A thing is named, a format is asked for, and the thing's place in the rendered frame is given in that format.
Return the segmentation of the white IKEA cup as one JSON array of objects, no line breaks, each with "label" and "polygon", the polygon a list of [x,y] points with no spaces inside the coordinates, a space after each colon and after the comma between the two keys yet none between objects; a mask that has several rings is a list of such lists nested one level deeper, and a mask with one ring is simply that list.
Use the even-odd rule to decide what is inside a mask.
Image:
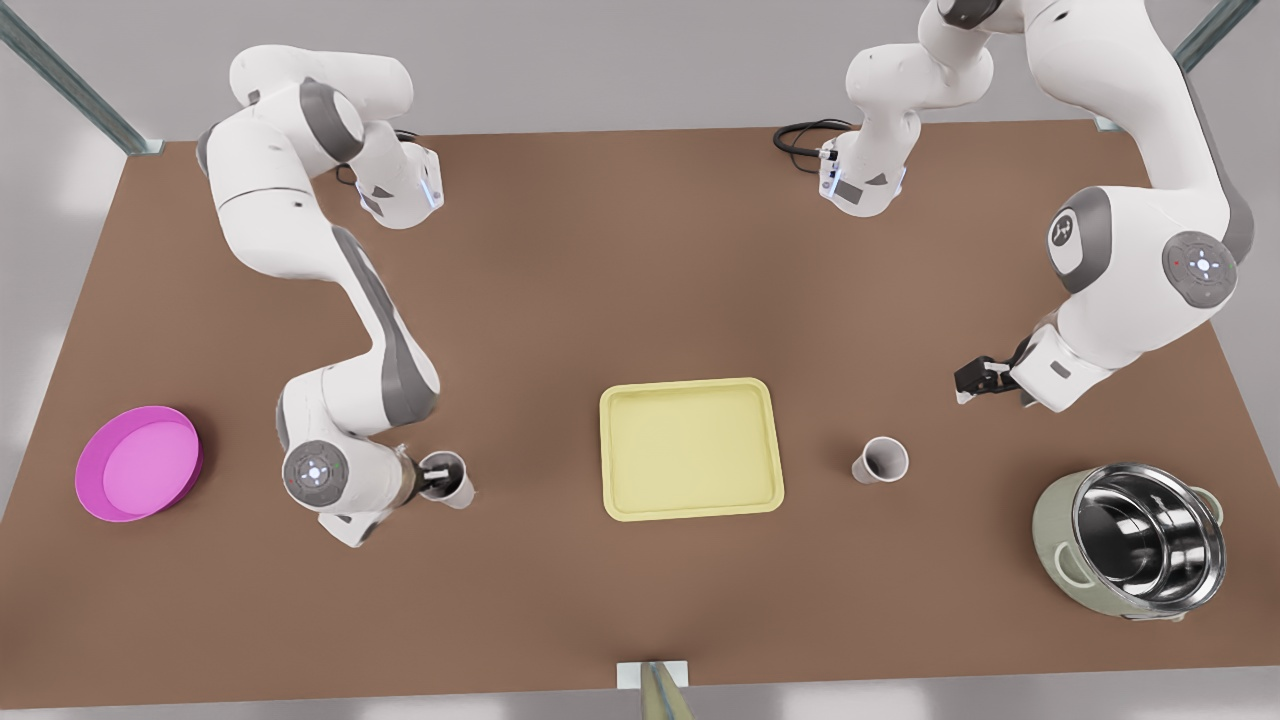
[{"label": "white IKEA cup", "polygon": [[452,452],[452,495],[433,502],[444,503],[452,509],[466,509],[474,498],[475,486],[467,474],[465,460],[458,454]]},{"label": "white IKEA cup", "polygon": [[902,479],[909,468],[910,456],[905,446],[895,438],[879,436],[865,443],[851,465],[851,473],[863,484],[893,483]]}]

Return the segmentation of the pale yellow tray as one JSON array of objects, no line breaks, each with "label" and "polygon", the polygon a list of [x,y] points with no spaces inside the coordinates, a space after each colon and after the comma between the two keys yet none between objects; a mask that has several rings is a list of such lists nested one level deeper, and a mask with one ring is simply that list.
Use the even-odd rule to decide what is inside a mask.
[{"label": "pale yellow tray", "polygon": [[613,386],[599,400],[616,521],[772,512],[785,501],[771,391],[756,378]]}]

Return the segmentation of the green pot with steel interior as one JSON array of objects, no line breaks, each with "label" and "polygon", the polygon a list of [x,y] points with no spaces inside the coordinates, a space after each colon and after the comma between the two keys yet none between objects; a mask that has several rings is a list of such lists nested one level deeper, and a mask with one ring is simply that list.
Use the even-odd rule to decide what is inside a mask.
[{"label": "green pot with steel interior", "polygon": [[1228,569],[1217,497],[1140,462],[1085,469],[1036,502],[1036,555],[1062,593],[1130,621],[1179,623],[1219,592]]}]

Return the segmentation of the pink bowl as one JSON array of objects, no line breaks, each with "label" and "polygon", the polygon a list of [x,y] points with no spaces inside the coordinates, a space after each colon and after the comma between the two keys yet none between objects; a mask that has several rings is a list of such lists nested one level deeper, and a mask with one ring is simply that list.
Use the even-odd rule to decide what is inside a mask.
[{"label": "pink bowl", "polygon": [[204,465],[204,445],[192,420],[168,406],[124,411],[86,442],[74,488],[90,515],[136,521],[180,502]]}]

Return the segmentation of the silver frame post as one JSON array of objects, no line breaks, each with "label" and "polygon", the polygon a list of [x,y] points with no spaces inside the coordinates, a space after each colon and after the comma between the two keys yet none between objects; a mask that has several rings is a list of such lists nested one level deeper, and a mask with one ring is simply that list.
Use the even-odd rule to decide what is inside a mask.
[{"label": "silver frame post", "polygon": [[1172,51],[1190,74],[1263,0],[1215,0],[1213,6]]},{"label": "silver frame post", "polygon": [[685,660],[616,664],[616,687],[640,692],[641,720],[696,720],[684,697],[689,688]]},{"label": "silver frame post", "polygon": [[155,156],[163,152],[161,140],[143,137],[5,0],[0,0],[0,41],[125,155]]}]

